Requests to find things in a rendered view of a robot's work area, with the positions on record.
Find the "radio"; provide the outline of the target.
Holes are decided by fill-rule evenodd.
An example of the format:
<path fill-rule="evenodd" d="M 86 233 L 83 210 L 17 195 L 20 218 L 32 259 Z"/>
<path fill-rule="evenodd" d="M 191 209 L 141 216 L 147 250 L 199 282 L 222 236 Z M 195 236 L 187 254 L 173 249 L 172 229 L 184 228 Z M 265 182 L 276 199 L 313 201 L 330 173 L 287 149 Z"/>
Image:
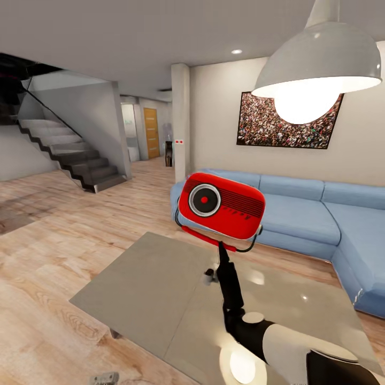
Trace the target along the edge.
<path fill-rule="evenodd" d="M 253 186 L 208 173 L 194 173 L 185 182 L 177 200 L 178 209 L 186 219 L 230 238 L 246 240 L 263 231 L 260 224 L 266 208 L 263 193 Z M 219 241 L 180 223 L 187 233 L 214 245 Z M 242 252 L 223 242 L 224 249 Z"/>

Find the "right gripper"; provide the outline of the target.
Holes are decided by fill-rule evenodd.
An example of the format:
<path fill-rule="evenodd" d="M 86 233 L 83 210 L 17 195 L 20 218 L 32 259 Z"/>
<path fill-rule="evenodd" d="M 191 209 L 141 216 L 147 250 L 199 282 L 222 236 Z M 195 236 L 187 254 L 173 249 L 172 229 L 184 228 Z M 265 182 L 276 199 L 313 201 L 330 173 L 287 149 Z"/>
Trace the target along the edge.
<path fill-rule="evenodd" d="M 227 250 L 222 246 L 223 241 L 219 241 L 219 256 L 220 256 L 220 266 L 216 270 L 216 274 L 219 277 L 219 282 L 221 286 L 221 292 L 223 295 L 234 295 L 235 293 L 240 292 L 240 284 L 237 278 L 236 269 L 234 262 L 229 262 L 229 256 Z"/>

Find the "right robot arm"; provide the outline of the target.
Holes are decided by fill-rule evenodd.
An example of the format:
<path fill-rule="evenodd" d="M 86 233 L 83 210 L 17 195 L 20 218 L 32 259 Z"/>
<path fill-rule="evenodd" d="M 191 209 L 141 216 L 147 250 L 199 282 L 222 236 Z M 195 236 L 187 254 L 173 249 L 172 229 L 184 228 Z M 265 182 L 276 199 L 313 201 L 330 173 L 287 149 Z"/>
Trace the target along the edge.
<path fill-rule="evenodd" d="M 220 266 L 208 269 L 202 284 L 219 283 L 224 297 L 225 330 L 279 373 L 290 385 L 385 385 L 385 378 L 367 370 L 349 350 L 246 313 L 234 262 L 219 241 Z"/>

